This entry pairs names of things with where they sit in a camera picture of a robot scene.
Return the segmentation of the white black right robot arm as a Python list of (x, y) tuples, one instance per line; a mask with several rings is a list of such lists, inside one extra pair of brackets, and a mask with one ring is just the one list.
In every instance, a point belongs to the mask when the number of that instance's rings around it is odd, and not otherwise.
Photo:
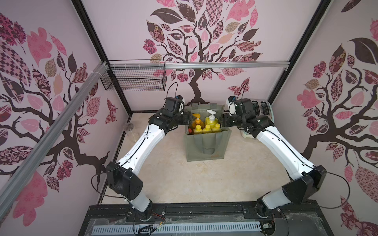
[(268, 218), (271, 212), (287, 204), (301, 205), (317, 193), (329, 172), (301, 155), (279, 132), (268, 115), (257, 114), (254, 101), (226, 99), (228, 113), (221, 118), (223, 127), (236, 127), (263, 143), (284, 166), (290, 182), (257, 200), (256, 213)]

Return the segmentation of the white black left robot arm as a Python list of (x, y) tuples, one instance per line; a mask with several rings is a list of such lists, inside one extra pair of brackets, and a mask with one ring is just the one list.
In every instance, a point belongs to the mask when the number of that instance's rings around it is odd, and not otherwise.
[(108, 187), (117, 198), (125, 199), (142, 221), (152, 216), (153, 203), (143, 193), (143, 181), (138, 174), (154, 147), (170, 131), (191, 121), (189, 112), (184, 111), (185, 100), (182, 96), (167, 97), (164, 105), (149, 118), (148, 125), (127, 154), (118, 162), (109, 162), (105, 174)]

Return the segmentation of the large orange pump soap bottle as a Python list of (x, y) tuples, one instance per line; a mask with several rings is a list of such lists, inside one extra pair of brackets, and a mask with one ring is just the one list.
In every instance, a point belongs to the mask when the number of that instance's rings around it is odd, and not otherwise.
[(196, 127), (199, 125), (201, 126), (201, 129), (205, 127), (204, 122), (201, 120), (201, 115), (199, 113), (192, 114), (194, 117), (194, 120), (192, 122), (192, 129), (196, 129)]

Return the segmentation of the mint chrome toaster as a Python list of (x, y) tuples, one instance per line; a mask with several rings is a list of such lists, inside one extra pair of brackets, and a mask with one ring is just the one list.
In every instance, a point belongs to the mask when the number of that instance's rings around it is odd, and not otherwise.
[(256, 139), (260, 133), (273, 126), (270, 106), (265, 101), (242, 98), (240, 102), (241, 136)]

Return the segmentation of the clear glass cup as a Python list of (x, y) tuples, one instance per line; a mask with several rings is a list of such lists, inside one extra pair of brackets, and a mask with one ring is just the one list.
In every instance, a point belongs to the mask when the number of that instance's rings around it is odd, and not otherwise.
[(140, 135), (138, 134), (133, 123), (125, 123), (123, 126), (124, 132), (126, 133), (127, 138), (132, 142), (136, 143)]

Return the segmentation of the orange bottle yellow cap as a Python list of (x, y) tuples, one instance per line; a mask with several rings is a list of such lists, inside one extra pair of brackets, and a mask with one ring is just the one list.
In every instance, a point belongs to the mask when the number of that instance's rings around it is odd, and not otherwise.
[(203, 129), (202, 129), (201, 125), (196, 125), (196, 127), (193, 129), (193, 133), (194, 134), (202, 134)]
[(212, 133), (211, 126), (209, 124), (205, 125), (202, 132), (203, 132), (203, 134)]
[(220, 124), (215, 124), (215, 126), (212, 128), (213, 133), (219, 133), (222, 132), (221, 125)]

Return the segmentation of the green fabric shopping bag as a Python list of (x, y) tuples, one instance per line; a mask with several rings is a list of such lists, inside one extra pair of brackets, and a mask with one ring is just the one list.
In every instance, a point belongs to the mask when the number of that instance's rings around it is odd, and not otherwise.
[[(216, 103), (192, 104), (185, 107), (184, 111), (190, 114), (200, 114), (200, 119), (210, 116), (207, 110), (215, 111), (215, 117), (222, 121), (223, 105)], [(207, 134), (189, 134), (185, 131), (184, 144), (186, 147), (186, 159), (188, 162), (223, 159), (231, 137), (232, 131), (227, 127), (221, 127), (221, 132)]]

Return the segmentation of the yellow pump soap bottle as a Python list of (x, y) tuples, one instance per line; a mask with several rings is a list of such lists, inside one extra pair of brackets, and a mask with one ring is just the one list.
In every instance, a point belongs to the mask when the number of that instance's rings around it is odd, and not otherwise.
[(215, 114), (216, 114), (215, 111), (207, 110), (207, 113), (209, 113), (210, 115), (208, 117), (206, 117), (205, 125), (209, 125), (210, 129), (213, 129), (216, 126), (216, 124), (218, 124), (219, 120), (215, 116)]

